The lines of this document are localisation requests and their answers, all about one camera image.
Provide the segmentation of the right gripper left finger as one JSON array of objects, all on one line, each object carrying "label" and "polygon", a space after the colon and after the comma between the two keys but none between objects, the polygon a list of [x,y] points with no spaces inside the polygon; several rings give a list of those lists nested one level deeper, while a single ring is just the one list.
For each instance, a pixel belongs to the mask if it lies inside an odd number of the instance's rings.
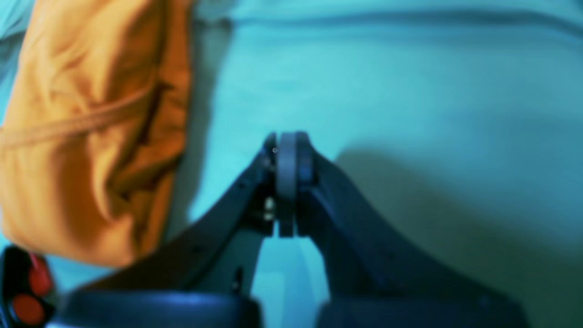
[{"label": "right gripper left finger", "polygon": [[249,297],[260,247],[273,232],[277,137],[268,135],[223,197],[137,263],[70,292],[48,328],[261,328]]}]

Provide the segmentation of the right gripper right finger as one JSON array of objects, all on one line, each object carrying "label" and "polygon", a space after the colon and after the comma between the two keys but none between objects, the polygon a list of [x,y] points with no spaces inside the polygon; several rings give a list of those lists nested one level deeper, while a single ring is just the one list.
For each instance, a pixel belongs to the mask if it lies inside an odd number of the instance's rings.
[{"label": "right gripper right finger", "polygon": [[318,328],[528,328],[510,297],[429,256],[377,213],[306,133],[288,135],[288,199],[330,300]]}]

